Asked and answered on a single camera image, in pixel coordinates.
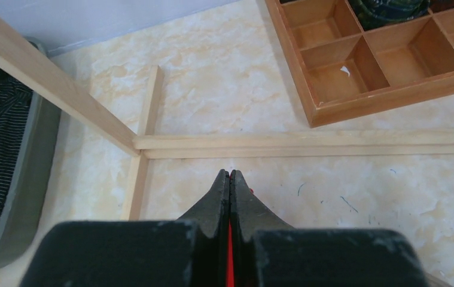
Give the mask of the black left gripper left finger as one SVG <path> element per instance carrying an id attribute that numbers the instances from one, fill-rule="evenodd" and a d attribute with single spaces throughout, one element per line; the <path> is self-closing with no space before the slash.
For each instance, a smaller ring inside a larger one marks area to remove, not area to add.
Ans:
<path id="1" fill-rule="evenodd" d="M 22 286 L 226 286 L 230 176 L 175 220 L 67 221 L 40 243 Z"/>

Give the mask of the wooden compartment tray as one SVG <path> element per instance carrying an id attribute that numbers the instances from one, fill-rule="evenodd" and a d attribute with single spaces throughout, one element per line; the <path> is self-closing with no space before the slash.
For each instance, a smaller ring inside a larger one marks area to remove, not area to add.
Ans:
<path id="1" fill-rule="evenodd" d="M 352 1 L 266 6 L 311 127 L 454 94 L 454 1 L 370 30 Z"/>

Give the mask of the dark folded sock middle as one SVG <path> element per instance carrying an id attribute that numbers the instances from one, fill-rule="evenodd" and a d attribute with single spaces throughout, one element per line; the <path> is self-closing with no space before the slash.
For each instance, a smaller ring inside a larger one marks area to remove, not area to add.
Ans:
<path id="1" fill-rule="evenodd" d="M 404 23 L 424 16 L 427 0 L 350 0 L 348 1 L 364 30 Z"/>

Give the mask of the grey plastic bin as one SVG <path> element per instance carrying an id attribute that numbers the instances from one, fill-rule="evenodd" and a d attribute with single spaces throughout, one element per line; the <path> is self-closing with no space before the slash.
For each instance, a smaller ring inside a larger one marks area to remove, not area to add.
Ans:
<path id="1" fill-rule="evenodd" d="M 0 216 L 0 268 L 29 247 L 47 192 L 61 111 L 33 91 L 25 133 Z"/>

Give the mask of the wooden clothes rack frame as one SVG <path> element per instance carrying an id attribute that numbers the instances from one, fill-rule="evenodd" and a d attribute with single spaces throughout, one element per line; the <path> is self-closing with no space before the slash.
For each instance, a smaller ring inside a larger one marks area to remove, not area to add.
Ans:
<path id="1" fill-rule="evenodd" d="M 0 18 L 0 68 L 135 156 L 123 220 L 137 220 L 150 159 L 454 154 L 454 129 L 136 135 Z"/>

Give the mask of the red underwear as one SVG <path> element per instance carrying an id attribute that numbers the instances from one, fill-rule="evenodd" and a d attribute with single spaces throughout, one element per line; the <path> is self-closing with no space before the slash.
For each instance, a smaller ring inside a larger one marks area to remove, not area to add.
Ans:
<path id="1" fill-rule="evenodd" d="M 243 239 L 237 192 L 230 191 L 228 226 L 227 286 L 254 286 L 249 242 Z"/>

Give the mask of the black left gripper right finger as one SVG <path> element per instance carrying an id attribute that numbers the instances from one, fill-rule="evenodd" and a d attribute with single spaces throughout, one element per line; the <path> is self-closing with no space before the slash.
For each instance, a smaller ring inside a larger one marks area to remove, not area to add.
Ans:
<path id="1" fill-rule="evenodd" d="M 409 241 L 384 228 L 295 228 L 230 175 L 236 286 L 428 286 Z"/>

